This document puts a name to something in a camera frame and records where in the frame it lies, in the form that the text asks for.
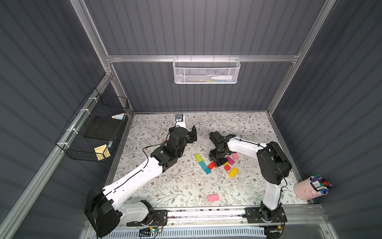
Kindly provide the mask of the magenta block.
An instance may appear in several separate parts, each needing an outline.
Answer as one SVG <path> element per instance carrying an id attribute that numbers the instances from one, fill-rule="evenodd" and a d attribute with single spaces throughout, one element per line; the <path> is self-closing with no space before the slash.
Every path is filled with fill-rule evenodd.
<path id="1" fill-rule="evenodd" d="M 231 157 L 226 157 L 226 159 L 227 159 L 227 162 L 230 164 L 230 165 L 233 165 L 234 163 L 235 163 L 235 160 L 234 159 L 232 159 Z"/>

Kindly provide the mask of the red block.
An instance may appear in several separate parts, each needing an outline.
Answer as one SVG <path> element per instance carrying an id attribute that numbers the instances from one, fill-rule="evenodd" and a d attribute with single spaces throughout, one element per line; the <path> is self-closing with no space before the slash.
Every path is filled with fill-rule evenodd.
<path id="1" fill-rule="evenodd" d="M 210 170 L 212 170 L 212 169 L 215 168 L 215 166 L 216 166 L 216 163 L 215 163 L 215 162 L 211 162 L 211 163 L 208 165 L 208 168 L 209 168 Z"/>

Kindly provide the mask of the lime green block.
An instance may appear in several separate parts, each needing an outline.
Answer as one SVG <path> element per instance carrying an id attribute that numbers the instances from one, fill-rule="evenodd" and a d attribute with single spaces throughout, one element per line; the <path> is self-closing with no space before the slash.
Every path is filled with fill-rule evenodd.
<path id="1" fill-rule="evenodd" d="M 195 158 L 197 159 L 197 161 L 200 163 L 200 162 L 203 162 L 203 158 L 201 157 L 201 155 L 200 154 L 196 154 L 195 155 Z"/>

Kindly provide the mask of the teal rectangular block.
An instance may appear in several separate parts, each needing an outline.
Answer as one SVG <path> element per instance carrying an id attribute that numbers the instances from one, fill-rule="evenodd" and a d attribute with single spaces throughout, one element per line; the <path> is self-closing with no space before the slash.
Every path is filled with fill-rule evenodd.
<path id="1" fill-rule="evenodd" d="M 199 162 L 199 165 L 202 167 L 203 170 L 207 170 L 208 166 L 205 164 L 204 161 Z"/>

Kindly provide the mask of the pink block bottom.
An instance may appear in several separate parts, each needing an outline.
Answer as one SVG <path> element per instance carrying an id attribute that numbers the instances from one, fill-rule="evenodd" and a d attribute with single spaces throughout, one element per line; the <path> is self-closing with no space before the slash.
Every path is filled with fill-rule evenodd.
<path id="1" fill-rule="evenodd" d="M 208 201 L 209 201 L 209 202 L 216 202 L 216 201 L 219 201 L 219 195 L 217 195 L 217 194 L 208 195 Z"/>

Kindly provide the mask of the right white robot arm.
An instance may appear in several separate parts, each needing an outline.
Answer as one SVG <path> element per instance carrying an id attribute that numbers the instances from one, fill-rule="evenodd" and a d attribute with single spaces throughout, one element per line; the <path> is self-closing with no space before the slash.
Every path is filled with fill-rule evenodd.
<path id="1" fill-rule="evenodd" d="M 278 143 L 271 141 L 259 144 L 237 137 L 234 134 L 222 136 L 219 132 L 210 132 L 209 137 L 215 149 L 209 153 L 210 160 L 217 167 L 228 162 L 227 157 L 240 153 L 257 159 L 261 174 L 266 180 L 265 195 L 260 204 L 262 219 L 270 222 L 282 212 L 282 189 L 287 185 L 286 178 L 292 165 Z"/>

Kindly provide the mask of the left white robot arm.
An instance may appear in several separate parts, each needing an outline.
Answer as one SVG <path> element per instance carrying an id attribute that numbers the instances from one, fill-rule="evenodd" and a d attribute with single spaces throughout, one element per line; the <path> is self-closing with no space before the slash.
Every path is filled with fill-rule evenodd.
<path id="1" fill-rule="evenodd" d="M 121 179 L 103 188 L 88 192 L 84 214 L 96 237 L 103 238 L 121 223 L 151 223 L 155 210 L 146 200 L 124 206 L 124 202 L 153 178 L 161 175 L 183 156 L 187 144 L 197 141 L 197 130 L 186 129 L 184 115 L 175 116 L 175 125 L 169 128 L 165 141 L 146 156 L 146 160 Z"/>

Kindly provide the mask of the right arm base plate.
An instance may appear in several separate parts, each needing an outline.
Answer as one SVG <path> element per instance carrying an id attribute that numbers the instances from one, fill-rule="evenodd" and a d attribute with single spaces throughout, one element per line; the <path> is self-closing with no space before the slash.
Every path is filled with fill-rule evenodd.
<path id="1" fill-rule="evenodd" d="M 286 223 L 287 217 L 283 207 L 279 206 L 275 210 L 261 207 L 247 207 L 245 213 L 242 215 L 250 224 L 258 223 Z"/>

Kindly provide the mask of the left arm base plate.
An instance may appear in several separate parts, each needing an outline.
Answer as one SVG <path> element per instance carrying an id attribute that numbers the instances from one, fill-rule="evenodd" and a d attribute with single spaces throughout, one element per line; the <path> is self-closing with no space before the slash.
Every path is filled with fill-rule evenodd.
<path id="1" fill-rule="evenodd" d="M 150 227 L 162 227 L 167 223 L 168 220 L 168 210 L 155 210 L 150 212 L 148 216 L 142 222 L 130 222 L 127 223 L 127 227 L 139 227 L 139 226 L 150 226 Z"/>

